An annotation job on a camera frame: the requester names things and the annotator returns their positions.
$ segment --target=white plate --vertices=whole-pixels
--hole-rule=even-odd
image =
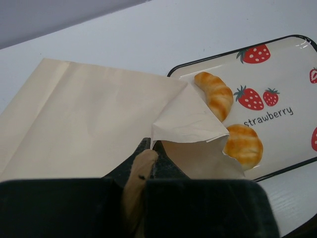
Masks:
[[[257,97],[252,97],[256,103],[245,102],[244,97],[236,101],[235,96],[223,124],[245,124],[257,132],[264,146],[263,158],[246,171],[246,177],[262,180],[317,160],[314,68],[317,68],[316,43],[294,35],[179,65],[168,76],[192,83],[203,100],[205,95],[194,84],[194,76],[202,71],[219,76],[233,93],[245,86],[253,89],[255,95],[257,92]],[[268,88],[279,94],[266,93]],[[265,101],[274,105],[268,106]]]

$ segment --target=black plate rim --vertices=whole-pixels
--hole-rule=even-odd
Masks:
[[[174,68],[172,68],[170,70],[170,72],[167,74],[167,76],[171,77],[171,75],[179,68],[183,68],[183,67],[190,66],[190,65],[193,65],[193,64],[197,64],[197,63],[201,63],[201,62],[204,62],[204,61],[212,60],[212,59],[215,59],[215,58],[218,58],[218,57],[223,57],[223,56],[226,56],[226,55],[238,53],[238,52],[240,52],[242,50],[247,50],[247,49],[252,48],[252,47],[256,47],[256,46],[272,43],[272,42],[275,42],[275,41],[284,40],[286,38],[291,38],[291,37],[297,37],[297,38],[301,38],[301,39],[306,40],[308,43],[311,44],[311,46],[314,48],[314,50],[317,53],[317,44],[311,38],[309,38],[307,36],[303,36],[303,35],[288,35],[288,36],[284,36],[284,37],[277,38],[277,39],[274,39],[274,40],[270,40],[270,41],[262,42],[262,43],[255,44],[255,45],[252,45],[252,46],[243,47],[241,49],[237,49],[237,50],[229,51],[229,52],[226,52],[226,53],[222,53],[222,54],[219,54],[219,55],[215,55],[215,56],[211,56],[211,57],[207,57],[207,58],[203,58],[203,59],[198,59],[198,60],[194,60],[194,61],[191,61],[191,62],[188,62],[188,63],[183,63],[183,64],[180,64],[180,65],[177,65],[177,66],[175,66]],[[317,157],[314,157],[314,158],[299,162],[297,164],[285,167],[285,168],[283,168],[281,170],[278,170],[278,171],[275,171],[273,173],[261,176],[259,178],[254,179],[253,181],[259,182],[259,181],[271,178],[273,176],[280,175],[280,174],[283,174],[285,172],[297,169],[299,167],[311,164],[311,163],[316,162],[316,161],[317,161]]]

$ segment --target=parchment paper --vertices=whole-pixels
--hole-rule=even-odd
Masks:
[[[185,145],[227,136],[187,82],[44,59],[0,115],[0,181],[102,177],[145,137]],[[236,160],[217,153],[199,177],[219,177],[214,165],[223,158],[234,168],[226,177],[243,176]]]

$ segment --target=croissant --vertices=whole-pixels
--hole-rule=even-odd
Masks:
[[[195,75],[195,84],[204,91],[210,110],[223,122],[233,104],[231,89],[219,77],[207,72]]]
[[[256,166],[263,154],[263,145],[257,133],[250,127],[240,124],[228,128],[229,137],[224,153],[238,160],[243,170]]]

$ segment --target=red strawberry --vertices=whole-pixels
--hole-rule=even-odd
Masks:
[[[241,86],[241,89],[237,88],[237,90],[238,92],[234,93],[234,95],[237,95],[236,101],[239,101],[243,107],[256,111],[264,108],[262,99],[255,90],[247,88],[247,86]]]
[[[277,90],[268,88],[263,93],[263,100],[268,106],[272,107],[278,102],[278,94],[279,92]]]
[[[310,71],[309,77],[311,78],[311,83],[317,83],[317,68],[313,68]]]
[[[317,128],[314,130],[312,135],[312,148],[317,151]]]
[[[240,51],[237,58],[240,57],[241,63],[262,63],[271,56],[266,45],[256,46],[247,50]]]

